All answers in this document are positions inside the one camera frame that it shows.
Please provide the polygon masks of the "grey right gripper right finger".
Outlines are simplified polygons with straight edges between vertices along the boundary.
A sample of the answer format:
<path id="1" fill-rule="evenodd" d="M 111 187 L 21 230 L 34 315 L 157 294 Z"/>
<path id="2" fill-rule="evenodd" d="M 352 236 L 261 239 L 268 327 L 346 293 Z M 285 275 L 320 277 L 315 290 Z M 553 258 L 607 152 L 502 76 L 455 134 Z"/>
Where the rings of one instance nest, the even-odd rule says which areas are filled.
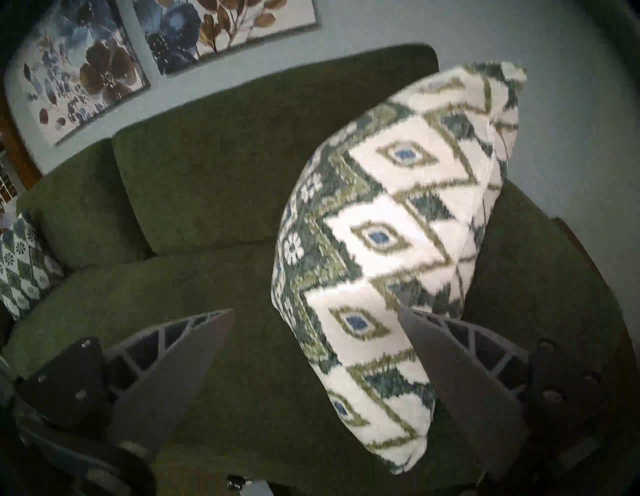
<path id="1" fill-rule="evenodd" d="M 555 481 L 599 448 L 606 386 L 556 342 L 528 352 L 486 328 L 412 308 L 397 319 L 437 398 L 483 462 L 481 481 Z"/>

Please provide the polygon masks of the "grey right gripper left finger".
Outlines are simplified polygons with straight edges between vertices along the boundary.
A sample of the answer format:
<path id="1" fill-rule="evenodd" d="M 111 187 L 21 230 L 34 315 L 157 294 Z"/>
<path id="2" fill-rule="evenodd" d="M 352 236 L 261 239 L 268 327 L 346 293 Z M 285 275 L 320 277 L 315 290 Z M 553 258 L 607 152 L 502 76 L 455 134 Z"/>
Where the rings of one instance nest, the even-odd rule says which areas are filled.
<path id="1" fill-rule="evenodd" d="M 83 336 L 26 378 L 17 399 L 46 425 L 155 456 L 202 389 L 232 309 L 156 324 L 106 350 Z"/>

